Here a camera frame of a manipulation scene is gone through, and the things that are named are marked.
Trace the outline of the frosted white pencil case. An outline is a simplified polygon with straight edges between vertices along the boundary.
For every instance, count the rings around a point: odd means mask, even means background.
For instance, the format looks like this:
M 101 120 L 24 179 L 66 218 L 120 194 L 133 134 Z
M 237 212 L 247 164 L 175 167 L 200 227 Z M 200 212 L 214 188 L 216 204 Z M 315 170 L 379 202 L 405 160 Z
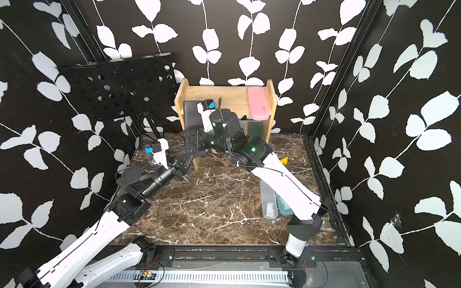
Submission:
M 276 192 L 263 180 L 260 180 L 263 217 L 274 220 L 278 217 Z

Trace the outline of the light blue pencil case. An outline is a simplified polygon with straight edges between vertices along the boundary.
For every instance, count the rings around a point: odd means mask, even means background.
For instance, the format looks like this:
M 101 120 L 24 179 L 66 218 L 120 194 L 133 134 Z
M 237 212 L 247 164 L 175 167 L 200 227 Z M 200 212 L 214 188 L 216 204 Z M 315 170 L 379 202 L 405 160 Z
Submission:
M 294 214 L 290 206 L 277 193 L 276 193 L 276 200 L 277 200 L 278 209 L 281 215 L 292 216 Z

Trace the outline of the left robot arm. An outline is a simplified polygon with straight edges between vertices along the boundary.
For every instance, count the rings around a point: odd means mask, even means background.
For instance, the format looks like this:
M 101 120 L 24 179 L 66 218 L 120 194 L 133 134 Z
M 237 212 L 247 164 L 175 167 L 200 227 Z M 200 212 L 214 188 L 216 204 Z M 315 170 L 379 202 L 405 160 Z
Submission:
M 124 193 L 100 219 L 63 252 L 37 270 L 26 269 L 18 280 L 24 288 L 95 288 L 115 274 L 137 265 L 155 245 L 144 236 L 92 264 L 112 240 L 134 225 L 149 209 L 148 198 L 174 178 L 190 170 L 196 152 L 182 150 L 166 157 L 166 164 L 147 173 L 141 166 L 125 169 L 117 179 Z

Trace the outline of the dark grey pencil case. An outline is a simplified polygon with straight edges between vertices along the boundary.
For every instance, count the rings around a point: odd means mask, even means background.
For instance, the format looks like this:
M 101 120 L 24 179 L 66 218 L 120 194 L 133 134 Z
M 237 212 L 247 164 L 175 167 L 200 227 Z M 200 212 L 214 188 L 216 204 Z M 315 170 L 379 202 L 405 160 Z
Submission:
M 184 101 L 183 112 L 184 112 L 184 129 L 188 130 L 191 128 L 200 129 L 204 128 L 202 115 L 199 113 L 198 107 L 202 108 L 202 102 L 200 101 Z

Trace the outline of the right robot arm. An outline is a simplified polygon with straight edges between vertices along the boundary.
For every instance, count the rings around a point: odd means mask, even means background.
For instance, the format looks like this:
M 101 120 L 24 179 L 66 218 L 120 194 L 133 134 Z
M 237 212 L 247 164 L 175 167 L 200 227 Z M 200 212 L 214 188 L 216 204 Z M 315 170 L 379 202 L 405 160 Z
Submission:
M 204 109 L 198 104 L 184 112 L 184 131 L 187 151 L 198 154 L 213 149 L 224 154 L 268 184 L 290 206 L 294 215 L 287 225 L 285 262 L 296 266 L 306 244 L 319 232 L 331 200 L 305 187 L 262 138 L 245 135 L 237 115 L 229 109 Z

